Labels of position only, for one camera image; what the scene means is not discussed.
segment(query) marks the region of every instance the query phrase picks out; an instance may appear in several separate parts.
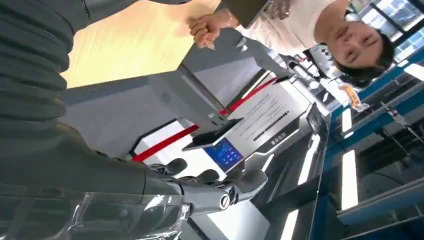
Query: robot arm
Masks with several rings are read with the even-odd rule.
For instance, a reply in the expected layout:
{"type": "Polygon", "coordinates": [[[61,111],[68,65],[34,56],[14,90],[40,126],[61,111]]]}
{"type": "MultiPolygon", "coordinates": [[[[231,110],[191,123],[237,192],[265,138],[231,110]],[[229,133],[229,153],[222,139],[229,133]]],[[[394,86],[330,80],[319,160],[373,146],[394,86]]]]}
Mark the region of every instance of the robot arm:
{"type": "Polygon", "coordinates": [[[224,189],[107,157],[58,121],[75,32],[133,2],[0,2],[0,239],[140,239],[229,206],[224,189]]]}

